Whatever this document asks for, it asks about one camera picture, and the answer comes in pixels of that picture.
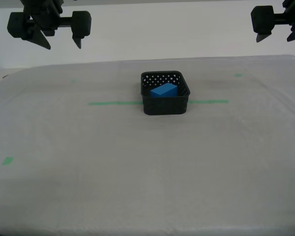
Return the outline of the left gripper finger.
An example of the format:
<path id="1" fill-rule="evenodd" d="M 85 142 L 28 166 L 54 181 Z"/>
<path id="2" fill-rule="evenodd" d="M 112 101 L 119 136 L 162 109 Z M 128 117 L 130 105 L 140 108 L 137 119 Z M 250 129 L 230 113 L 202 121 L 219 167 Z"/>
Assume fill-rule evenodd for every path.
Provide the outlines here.
<path id="1" fill-rule="evenodd" d="M 12 12 L 9 16 L 7 30 L 14 38 L 20 38 L 23 41 L 28 41 L 47 50 L 51 49 L 46 37 L 41 29 L 30 19 L 30 15 L 24 12 Z"/>
<path id="2" fill-rule="evenodd" d="M 91 15 L 88 11 L 73 11 L 71 20 L 72 39 L 81 49 L 82 39 L 90 35 Z"/>

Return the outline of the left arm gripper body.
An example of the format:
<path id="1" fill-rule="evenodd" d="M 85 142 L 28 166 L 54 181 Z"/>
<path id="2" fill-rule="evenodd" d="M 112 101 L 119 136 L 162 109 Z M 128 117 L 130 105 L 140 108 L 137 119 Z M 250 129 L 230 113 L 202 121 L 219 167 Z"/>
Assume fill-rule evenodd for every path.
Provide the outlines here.
<path id="1" fill-rule="evenodd" d="M 54 36 L 58 28 L 71 27 L 71 17 L 61 17 L 63 0 L 20 0 L 24 13 L 45 34 Z"/>

